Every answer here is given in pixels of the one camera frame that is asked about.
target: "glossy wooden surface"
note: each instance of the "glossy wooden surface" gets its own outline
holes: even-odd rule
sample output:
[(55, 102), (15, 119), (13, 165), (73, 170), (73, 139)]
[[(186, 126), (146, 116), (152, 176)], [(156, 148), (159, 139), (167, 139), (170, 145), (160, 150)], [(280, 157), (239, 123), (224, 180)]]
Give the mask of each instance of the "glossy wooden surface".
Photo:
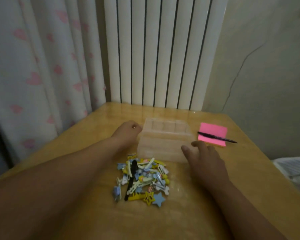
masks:
[[(143, 124), (147, 117), (187, 121), (194, 134), (201, 122), (227, 127), (227, 137), (238, 144), (216, 149), (230, 179), (285, 236), (300, 239), (300, 193), (224, 114), (106, 103), (3, 177), (107, 138), (124, 121)], [(111, 192), (121, 175), (116, 163), (126, 161), (125, 153), (109, 162), (84, 194), (48, 221), (35, 239), (231, 239), (220, 210), (210, 194), (193, 182), (187, 164), (167, 163), (170, 194), (161, 208), (142, 201), (115, 203)]]

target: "curtain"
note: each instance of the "curtain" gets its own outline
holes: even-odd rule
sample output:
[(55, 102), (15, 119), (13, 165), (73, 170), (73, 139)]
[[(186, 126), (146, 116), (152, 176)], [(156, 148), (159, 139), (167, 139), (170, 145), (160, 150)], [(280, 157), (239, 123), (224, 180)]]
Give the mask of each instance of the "curtain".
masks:
[(14, 162), (106, 102), (95, 0), (0, 0), (0, 130)]

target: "person's left arm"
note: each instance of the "person's left arm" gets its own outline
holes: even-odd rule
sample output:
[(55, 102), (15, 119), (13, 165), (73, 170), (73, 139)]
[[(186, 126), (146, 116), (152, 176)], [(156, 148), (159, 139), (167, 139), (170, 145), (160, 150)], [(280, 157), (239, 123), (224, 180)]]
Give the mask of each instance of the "person's left arm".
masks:
[(107, 161), (136, 141), (141, 130), (136, 122), (125, 122), (112, 137), (0, 181), (0, 240), (30, 237), (44, 220), (74, 201)]

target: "clear plastic box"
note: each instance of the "clear plastic box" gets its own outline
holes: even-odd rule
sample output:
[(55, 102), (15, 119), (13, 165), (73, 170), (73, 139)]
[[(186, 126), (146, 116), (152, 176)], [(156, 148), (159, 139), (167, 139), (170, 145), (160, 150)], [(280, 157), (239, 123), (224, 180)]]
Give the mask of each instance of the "clear plastic box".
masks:
[(181, 146), (186, 145), (196, 152), (190, 144), (195, 140), (185, 121), (146, 118), (137, 148), (138, 157), (185, 163)]

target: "person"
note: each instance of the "person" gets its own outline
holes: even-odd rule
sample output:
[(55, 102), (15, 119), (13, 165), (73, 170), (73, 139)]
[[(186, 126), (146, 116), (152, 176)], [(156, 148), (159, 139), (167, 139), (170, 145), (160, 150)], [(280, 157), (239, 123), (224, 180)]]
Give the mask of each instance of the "person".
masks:
[[(141, 131), (136, 122), (125, 122), (107, 139), (0, 180), (0, 240), (31, 237), (42, 222), (74, 201), (107, 161), (135, 143)], [(186, 146), (182, 151), (235, 239), (286, 239), (231, 183), (213, 146), (202, 141), (192, 146), (198, 147), (198, 155)]]

